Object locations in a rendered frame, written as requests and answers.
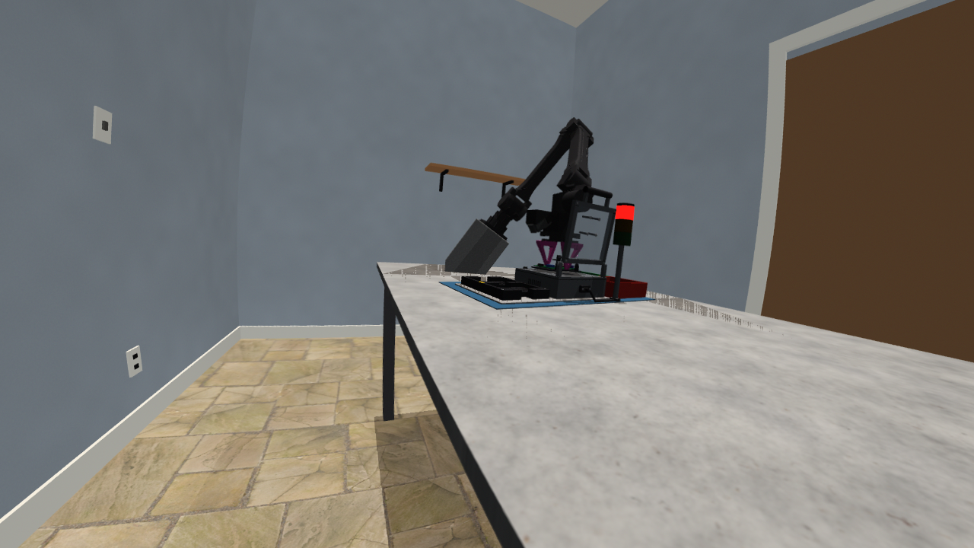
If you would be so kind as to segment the red bin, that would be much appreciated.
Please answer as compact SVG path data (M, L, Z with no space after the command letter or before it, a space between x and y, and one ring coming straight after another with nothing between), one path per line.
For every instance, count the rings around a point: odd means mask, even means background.
M613 283L615 283L615 277L606 276L605 296L607 298L613 296ZM647 283L620 279L618 298L646 298L647 287Z

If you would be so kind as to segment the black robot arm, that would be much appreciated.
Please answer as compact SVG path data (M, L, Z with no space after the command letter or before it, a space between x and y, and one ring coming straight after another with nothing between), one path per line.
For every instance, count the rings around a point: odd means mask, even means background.
M530 176L526 178L524 183L516 187L516 189L511 187L504 194L497 204L500 207L500 212L497 211L493 216L489 216L488 221L481 219L482 223L485 223L488 228L491 228L492 231L500 235L502 239L507 240L507 237L502 234L507 231L509 221L520 221L525 214L527 214L526 223L531 233L538 233L542 230L566 232L569 223L571 203L573 200L582 201L582 196L584 196L582 188L585 185L591 187L592 178L589 177L588 170L588 147L594 144L594 137L592 136L594 133L580 119L575 120L573 117L567 123L566 127L561 129L559 134L555 145L551 147L549 153L545 155L545 158L540 160L538 166L531 171ZM543 211L542 209L529 209L532 205L532 202L529 200L533 191L568 150L568 165L564 170L561 180L557 184L557 187L562 192L553 194L551 212ZM516 195L525 202L518 200ZM560 214L560 212L563 212L563 214Z

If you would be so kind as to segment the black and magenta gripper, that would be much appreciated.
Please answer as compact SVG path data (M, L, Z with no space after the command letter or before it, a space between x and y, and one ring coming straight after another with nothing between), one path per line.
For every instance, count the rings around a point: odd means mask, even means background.
M562 252L563 252L563 247L564 247L564 243L565 243L565 234L566 234L566 232L559 232L559 231L541 231L540 232L540 236L549 236L549 239L542 239L541 241L536 241L536 245L538 245L538 248L540 250L540 254L542 254L543 262L545 263L545 265L551 263L551 259L553 257L553 254L555 252L555 248L557 246L557 241L561 241L561 247L562 247ZM549 246L549 259L548 260L546 259L545 247L544 246ZM573 263L563 263L563 264L564 264L564 269L570 270L571 264L573 264Z

